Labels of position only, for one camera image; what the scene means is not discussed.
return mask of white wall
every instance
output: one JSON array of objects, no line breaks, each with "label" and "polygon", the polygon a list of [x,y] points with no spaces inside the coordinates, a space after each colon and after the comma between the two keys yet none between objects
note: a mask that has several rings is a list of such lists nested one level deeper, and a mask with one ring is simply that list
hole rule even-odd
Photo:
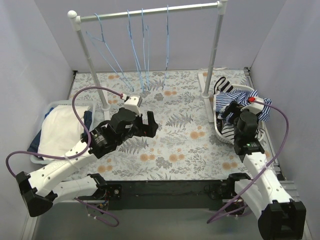
[{"label": "white wall", "polygon": [[[67,18],[69,10],[81,16],[125,12],[141,8],[160,8],[214,2],[213,0],[35,0],[65,59],[73,70],[88,72],[86,60]],[[276,20],[285,0],[229,0],[223,20],[215,66],[231,69],[250,67]],[[176,12],[169,15],[170,62],[169,68],[207,68],[214,37],[217,9]],[[135,70],[127,18],[104,22],[109,45],[120,65],[126,71]],[[151,32],[150,69],[163,70],[166,65],[166,15],[145,16]],[[133,38],[142,57],[141,18],[132,18]],[[83,24],[97,37],[98,22]],[[99,53],[87,40],[93,63],[98,71],[111,71]]]},{"label": "white wall", "polygon": [[[254,86],[289,118],[280,166],[306,205],[313,239],[320,239],[319,26],[320,1],[286,1],[251,68]],[[273,113],[268,129],[276,149],[284,128],[283,118]]]},{"label": "white wall", "polygon": [[[49,102],[66,99],[72,71],[33,0],[0,0],[0,22],[0,239],[18,240],[27,209],[5,158],[28,148]],[[25,155],[11,165],[36,168]]]}]

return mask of laundry basket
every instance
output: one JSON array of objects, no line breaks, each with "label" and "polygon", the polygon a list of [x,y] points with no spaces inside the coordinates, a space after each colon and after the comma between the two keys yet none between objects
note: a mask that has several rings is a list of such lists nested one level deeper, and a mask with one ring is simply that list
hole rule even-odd
[{"label": "laundry basket", "polygon": [[[93,129],[93,126],[94,126],[94,119],[95,119],[95,111],[96,111],[97,102],[96,101],[92,101],[92,100],[75,100],[74,104],[76,106],[89,106],[89,110],[88,111],[92,112],[92,122],[91,122],[91,125],[90,125],[90,128],[89,128],[89,131],[91,131]],[[51,102],[48,106],[46,106],[45,111],[43,112],[42,116],[44,117],[45,114],[48,113],[51,108],[55,108],[58,105],[71,106],[72,105],[72,99]],[[42,122],[38,126],[37,132],[39,132],[41,130],[41,127],[42,127]],[[54,160],[42,160],[42,159],[40,159],[40,158],[38,158],[36,156],[33,156],[33,155],[30,155],[30,160],[34,164],[42,164],[42,165],[47,165],[47,164],[51,163],[52,161],[54,161]]]},{"label": "laundry basket", "polygon": [[[239,84],[232,84],[233,89],[240,89],[240,90],[249,90],[249,91],[254,91],[252,87],[246,86],[246,85],[239,85]],[[233,140],[230,140],[224,136],[218,131],[218,126],[217,126],[217,115],[216,115],[216,94],[213,96],[213,117],[214,117],[214,129],[215,129],[215,135],[216,137],[223,143],[226,144],[234,144]],[[266,124],[264,121],[259,121],[258,125],[259,129],[266,129]],[[260,134],[258,140],[259,142],[265,137],[266,131],[263,131],[262,134]]]}]

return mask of folded white fabric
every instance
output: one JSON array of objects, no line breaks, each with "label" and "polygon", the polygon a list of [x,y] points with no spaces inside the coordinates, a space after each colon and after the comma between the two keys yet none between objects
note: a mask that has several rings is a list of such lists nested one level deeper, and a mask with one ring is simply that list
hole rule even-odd
[{"label": "folded white fabric", "polygon": [[[76,106],[76,112],[84,121],[89,106]],[[75,116],[70,105],[55,107],[42,123],[38,153],[52,156],[64,156],[81,138],[84,128]]]}]

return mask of floral tablecloth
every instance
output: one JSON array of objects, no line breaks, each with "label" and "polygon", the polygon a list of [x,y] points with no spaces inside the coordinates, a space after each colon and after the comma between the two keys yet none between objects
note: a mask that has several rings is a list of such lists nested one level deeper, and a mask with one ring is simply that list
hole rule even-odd
[{"label": "floral tablecloth", "polygon": [[[214,125],[207,120],[200,99],[198,73],[198,70],[168,71],[163,90],[164,72],[150,72],[150,91],[144,93],[140,89],[139,75],[136,72],[125,73],[134,86],[134,94],[143,98],[140,109],[144,116],[147,117],[147,111],[154,112],[159,124],[156,136],[133,137],[116,151],[81,168],[68,179],[75,180],[87,174],[100,173],[108,181],[223,180],[231,173],[246,172],[233,146],[220,142],[215,136]],[[216,70],[211,88],[221,76],[233,84],[247,84],[242,70]],[[98,78],[113,90],[132,94],[114,73],[98,73]],[[87,86],[94,86],[91,74],[77,73],[70,98]],[[95,89],[82,93],[78,99],[97,101],[94,127],[104,120],[102,103]],[[112,107],[111,115],[123,106],[123,101],[112,94],[109,94],[109,103]],[[270,158],[268,141],[263,140],[262,145]]]}]

